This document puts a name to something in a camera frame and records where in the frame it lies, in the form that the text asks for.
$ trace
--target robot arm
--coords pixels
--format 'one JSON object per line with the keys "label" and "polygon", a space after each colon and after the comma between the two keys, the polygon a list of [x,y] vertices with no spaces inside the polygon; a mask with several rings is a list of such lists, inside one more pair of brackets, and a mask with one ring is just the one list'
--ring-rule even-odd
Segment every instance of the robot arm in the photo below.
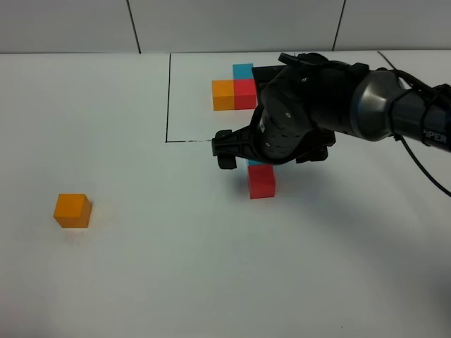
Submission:
{"label": "robot arm", "polygon": [[[271,164],[324,161],[334,132],[378,141],[403,135],[451,151],[451,89],[400,70],[281,54],[285,65],[253,68],[258,106],[249,126],[212,139],[222,169],[235,157]],[[405,89],[403,79],[411,89]]]}

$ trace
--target black cable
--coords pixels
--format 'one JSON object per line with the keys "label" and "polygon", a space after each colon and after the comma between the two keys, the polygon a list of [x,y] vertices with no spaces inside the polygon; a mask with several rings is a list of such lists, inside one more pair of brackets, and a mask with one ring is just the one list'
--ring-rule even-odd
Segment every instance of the black cable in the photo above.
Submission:
{"label": "black cable", "polygon": [[402,145],[404,146],[404,148],[407,150],[407,153],[409,153],[410,157],[412,157],[412,160],[414,160],[414,162],[416,163],[416,165],[418,166],[418,168],[420,168],[420,170],[423,172],[423,174],[426,175],[426,177],[437,187],[439,188],[442,192],[444,192],[445,194],[447,194],[449,197],[451,197],[451,192],[449,190],[447,190],[446,188],[444,188],[444,186],[442,186],[439,182],[437,182],[435,180],[434,177],[431,176],[431,174],[425,169],[425,167],[423,167],[423,165],[420,163],[420,161],[416,158],[416,156],[414,155],[414,153],[412,152],[412,150],[410,149],[409,145],[407,144],[406,140],[404,139],[404,137],[402,137],[401,135],[395,135],[395,140],[396,141],[401,141]]}
{"label": "black cable", "polygon": [[[425,100],[431,100],[431,98],[435,95],[437,95],[437,91],[434,88],[429,87],[427,84],[425,84],[424,82],[420,81],[419,79],[417,79],[416,77],[414,77],[413,75],[410,75],[409,73],[406,73],[403,70],[398,70],[393,66],[393,70],[391,70],[392,73],[395,73],[396,76],[402,78],[405,82],[407,82],[407,84],[409,86],[412,87],[412,89],[415,89],[420,96],[423,97],[423,99]],[[416,156],[414,155],[413,151],[410,149],[409,145],[407,144],[406,140],[404,139],[403,136],[401,135],[395,135],[395,140],[396,141],[401,141],[402,145],[404,146],[404,148],[407,150],[407,153],[409,153],[410,157],[412,157],[412,160],[414,160],[415,164],[418,166],[418,168],[420,168],[420,170],[422,171],[422,173],[437,187],[439,188],[442,192],[444,192],[446,195],[448,195],[449,197],[451,197],[451,192],[446,189],[444,186],[442,186],[439,182],[437,182],[437,180],[432,177],[432,175],[426,170],[425,167],[423,167],[423,165],[421,164],[421,162],[416,158]]]}

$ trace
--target wooden block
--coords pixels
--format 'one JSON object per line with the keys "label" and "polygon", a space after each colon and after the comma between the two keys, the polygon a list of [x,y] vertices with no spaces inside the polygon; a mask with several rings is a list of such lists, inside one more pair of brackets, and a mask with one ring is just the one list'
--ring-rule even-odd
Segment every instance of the wooden block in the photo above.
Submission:
{"label": "wooden block", "polygon": [[235,109],[233,98],[233,80],[211,81],[214,111],[232,111]]}
{"label": "wooden block", "polygon": [[247,172],[251,199],[264,199],[276,195],[276,178],[272,165],[251,165],[247,167]]}
{"label": "wooden block", "polygon": [[92,203],[84,194],[60,194],[54,218],[64,228],[84,228],[89,224]]}
{"label": "wooden block", "polygon": [[255,109],[257,107],[257,91],[253,79],[233,80],[235,93],[235,109]]}
{"label": "wooden block", "polygon": [[233,79],[234,80],[247,80],[253,79],[252,74],[253,63],[242,63],[239,65],[233,65]]}

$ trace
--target white tabletop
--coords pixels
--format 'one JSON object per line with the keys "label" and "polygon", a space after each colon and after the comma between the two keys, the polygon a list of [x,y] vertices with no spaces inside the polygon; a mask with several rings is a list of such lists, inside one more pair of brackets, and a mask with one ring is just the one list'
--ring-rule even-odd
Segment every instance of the white tabletop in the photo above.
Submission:
{"label": "white tabletop", "polygon": [[[5,337],[449,337],[428,272],[450,202],[401,144],[337,135],[276,167],[273,199],[249,199],[245,161],[218,168],[202,140],[250,114],[213,112],[209,82],[277,55],[173,54],[181,143],[168,56],[0,57]],[[94,202],[87,230],[53,220],[61,192]]]}

